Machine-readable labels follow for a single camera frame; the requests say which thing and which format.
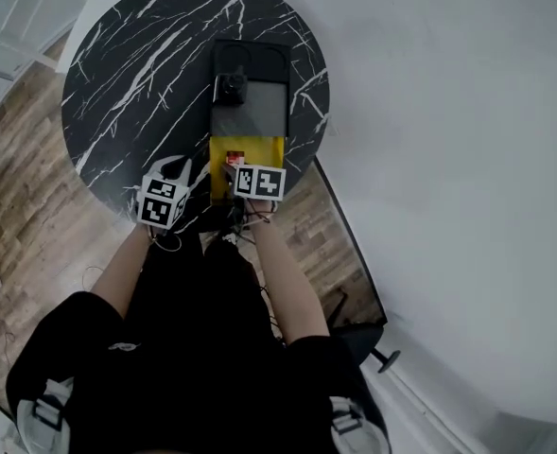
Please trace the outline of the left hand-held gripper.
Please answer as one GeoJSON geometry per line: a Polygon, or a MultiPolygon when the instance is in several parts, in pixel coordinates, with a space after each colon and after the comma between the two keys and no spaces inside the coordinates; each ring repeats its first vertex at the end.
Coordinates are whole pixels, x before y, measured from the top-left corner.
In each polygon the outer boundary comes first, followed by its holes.
{"type": "Polygon", "coordinates": [[[190,182],[193,161],[173,155],[154,162],[137,191],[137,221],[161,230],[171,229],[183,215],[194,189],[209,174],[207,163],[190,182]]]}

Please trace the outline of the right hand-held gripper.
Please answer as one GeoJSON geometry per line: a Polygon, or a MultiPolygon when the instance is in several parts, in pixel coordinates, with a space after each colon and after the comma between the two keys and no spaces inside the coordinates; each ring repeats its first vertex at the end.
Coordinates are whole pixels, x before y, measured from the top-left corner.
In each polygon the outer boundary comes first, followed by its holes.
{"type": "Polygon", "coordinates": [[[235,168],[233,194],[244,199],[282,201],[286,177],[287,171],[283,168],[239,165],[235,168]]]}

